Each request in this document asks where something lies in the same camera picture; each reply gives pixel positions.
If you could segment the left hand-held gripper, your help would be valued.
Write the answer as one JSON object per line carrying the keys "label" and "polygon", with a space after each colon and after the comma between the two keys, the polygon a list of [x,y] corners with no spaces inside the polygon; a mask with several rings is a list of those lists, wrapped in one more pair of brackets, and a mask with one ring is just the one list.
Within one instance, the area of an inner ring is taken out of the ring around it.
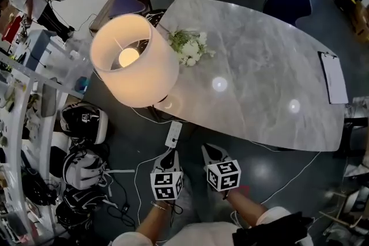
{"label": "left hand-held gripper", "polygon": [[150,181],[155,200],[177,200],[183,188],[183,172],[180,171],[179,154],[176,149],[168,149],[155,159]]}

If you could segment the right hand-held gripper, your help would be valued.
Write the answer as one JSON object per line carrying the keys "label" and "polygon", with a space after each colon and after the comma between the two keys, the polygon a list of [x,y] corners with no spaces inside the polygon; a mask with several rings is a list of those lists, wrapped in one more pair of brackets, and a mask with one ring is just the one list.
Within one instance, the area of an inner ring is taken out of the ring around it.
{"label": "right hand-held gripper", "polygon": [[216,191],[228,191],[239,187],[241,169],[222,147],[205,143],[202,145],[207,181]]}

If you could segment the lit table lamp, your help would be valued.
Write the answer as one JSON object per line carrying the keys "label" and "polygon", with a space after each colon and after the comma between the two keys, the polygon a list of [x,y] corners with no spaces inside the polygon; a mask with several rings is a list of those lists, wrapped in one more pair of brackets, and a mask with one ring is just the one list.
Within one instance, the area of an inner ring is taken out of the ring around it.
{"label": "lit table lamp", "polygon": [[90,59],[113,96],[133,108],[163,100],[179,75],[176,52],[137,14],[124,14],[106,23],[93,38]]}

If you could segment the person's left forearm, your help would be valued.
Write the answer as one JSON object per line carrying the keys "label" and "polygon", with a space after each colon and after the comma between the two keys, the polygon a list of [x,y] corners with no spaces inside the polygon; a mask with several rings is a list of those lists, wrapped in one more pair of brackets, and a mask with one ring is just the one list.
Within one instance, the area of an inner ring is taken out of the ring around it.
{"label": "person's left forearm", "polygon": [[148,238],[153,244],[158,242],[169,214],[171,204],[165,201],[152,202],[152,208],[146,218],[140,223],[136,232]]}

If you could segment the person's right forearm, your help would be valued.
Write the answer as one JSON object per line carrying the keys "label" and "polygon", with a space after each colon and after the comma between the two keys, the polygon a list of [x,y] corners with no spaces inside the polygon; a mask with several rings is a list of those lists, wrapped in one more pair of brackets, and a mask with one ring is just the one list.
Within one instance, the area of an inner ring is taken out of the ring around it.
{"label": "person's right forearm", "polygon": [[255,203],[237,190],[230,190],[226,200],[250,226],[255,226],[260,217],[268,210],[265,206]]}

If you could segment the white power strip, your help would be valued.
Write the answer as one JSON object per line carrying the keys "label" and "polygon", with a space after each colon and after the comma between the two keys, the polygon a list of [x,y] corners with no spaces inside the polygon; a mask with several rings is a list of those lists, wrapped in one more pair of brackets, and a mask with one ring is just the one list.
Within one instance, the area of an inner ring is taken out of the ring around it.
{"label": "white power strip", "polygon": [[165,145],[168,148],[174,149],[178,143],[180,132],[182,130],[182,123],[179,121],[172,121],[170,129],[165,140]]}

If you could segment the person's white garment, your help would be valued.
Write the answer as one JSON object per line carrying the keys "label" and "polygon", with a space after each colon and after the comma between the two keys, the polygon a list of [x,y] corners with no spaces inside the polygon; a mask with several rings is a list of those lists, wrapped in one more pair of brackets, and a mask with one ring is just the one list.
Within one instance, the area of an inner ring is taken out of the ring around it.
{"label": "person's white garment", "polygon": [[[232,234],[238,227],[229,222],[203,222],[186,225],[162,246],[234,246]],[[138,232],[118,236],[111,246],[155,246]]]}

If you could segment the black cloth bag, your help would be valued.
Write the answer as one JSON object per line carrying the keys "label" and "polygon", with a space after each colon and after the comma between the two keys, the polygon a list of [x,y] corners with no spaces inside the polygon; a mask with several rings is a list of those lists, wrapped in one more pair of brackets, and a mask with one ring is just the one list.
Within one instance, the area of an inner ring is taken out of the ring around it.
{"label": "black cloth bag", "polygon": [[232,234],[234,246],[297,246],[308,236],[312,222],[312,218],[297,212],[268,224],[238,229]]}

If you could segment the grey marble table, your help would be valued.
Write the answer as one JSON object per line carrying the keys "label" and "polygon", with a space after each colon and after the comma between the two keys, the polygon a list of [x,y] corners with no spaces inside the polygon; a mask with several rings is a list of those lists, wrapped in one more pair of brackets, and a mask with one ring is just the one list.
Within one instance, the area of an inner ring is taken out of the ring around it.
{"label": "grey marble table", "polygon": [[345,107],[329,103],[318,55],[328,48],[315,38],[269,15],[215,0],[174,0],[157,28],[162,34],[205,32],[214,51],[180,68],[158,110],[262,145],[339,148]]}

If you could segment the white flower bouquet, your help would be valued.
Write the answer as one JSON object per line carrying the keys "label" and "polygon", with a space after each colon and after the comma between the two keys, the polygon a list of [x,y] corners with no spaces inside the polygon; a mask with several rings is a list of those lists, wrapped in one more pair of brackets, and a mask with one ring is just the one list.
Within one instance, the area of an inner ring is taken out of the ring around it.
{"label": "white flower bouquet", "polygon": [[192,67],[202,56],[211,58],[216,52],[207,45],[208,35],[206,32],[198,32],[194,29],[179,29],[168,33],[168,42],[176,52],[181,65]]}

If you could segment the small teal box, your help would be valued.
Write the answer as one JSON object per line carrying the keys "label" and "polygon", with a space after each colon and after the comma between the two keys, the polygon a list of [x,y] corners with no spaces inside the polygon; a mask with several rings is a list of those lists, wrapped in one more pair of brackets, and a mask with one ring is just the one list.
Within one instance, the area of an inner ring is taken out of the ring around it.
{"label": "small teal box", "polygon": [[78,78],[74,84],[74,90],[78,93],[84,94],[89,85],[89,79],[85,76]]}

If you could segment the black clipboard with paper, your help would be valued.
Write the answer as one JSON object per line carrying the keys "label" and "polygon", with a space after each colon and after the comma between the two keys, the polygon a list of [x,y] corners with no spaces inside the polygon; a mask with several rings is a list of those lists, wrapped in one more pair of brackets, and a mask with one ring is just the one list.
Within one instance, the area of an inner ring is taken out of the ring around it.
{"label": "black clipboard with paper", "polygon": [[347,104],[348,96],[340,59],[328,52],[318,51],[325,76],[330,104]]}

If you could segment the white shelf rack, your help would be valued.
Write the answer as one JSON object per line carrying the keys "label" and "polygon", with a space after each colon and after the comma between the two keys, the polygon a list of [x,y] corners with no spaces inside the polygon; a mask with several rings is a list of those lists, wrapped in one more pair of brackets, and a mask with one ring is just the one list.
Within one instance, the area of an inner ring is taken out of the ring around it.
{"label": "white shelf rack", "polygon": [[25,155],[31,167],[43,180],[50,183],[50,150],[55,120],[67,98],[83,98],[75,91],[77,80],[91,71],[79,65],[73,58],[65,62],[66,69],[59,77],[58,65],[47,66],[50,73],[33,71],[0,52],[0,62],[11,68],[8,105],[0,108],[0,147],[6,162],[0,164],[0,172],[6,180],[6,208],[16,215],[25,233],[18,236],[21,245],[35,246],[46,242],[61,232],[53,213],[53,206],[38,206],[31,212],[29,200],[24,195],[21,168]]}

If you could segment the low wooden platform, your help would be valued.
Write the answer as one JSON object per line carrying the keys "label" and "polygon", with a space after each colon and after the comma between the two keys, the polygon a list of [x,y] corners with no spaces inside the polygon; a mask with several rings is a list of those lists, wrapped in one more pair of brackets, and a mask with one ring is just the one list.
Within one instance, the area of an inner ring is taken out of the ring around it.
{"label": "low wooden platform", "polygon": [[96,18],[89,25],[89,31],[92,36],[94,36],[98,30],[110,20],[109,15],[113,2],[114,0],[108,0],[101,11],[97,14]]}

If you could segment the table with grey tablecloth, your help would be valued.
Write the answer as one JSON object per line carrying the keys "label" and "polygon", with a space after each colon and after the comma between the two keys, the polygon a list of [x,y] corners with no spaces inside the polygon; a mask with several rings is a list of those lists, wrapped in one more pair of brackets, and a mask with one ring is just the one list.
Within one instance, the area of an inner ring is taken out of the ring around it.
{"label": "table with grey tablecloth", "polygon": [[54,36],[57,36],[55,32],[44,29],[30,31],[25,41],[18,43],[14,52],[15,61],[36,71],[43,54],[51,52],[47,46]]}

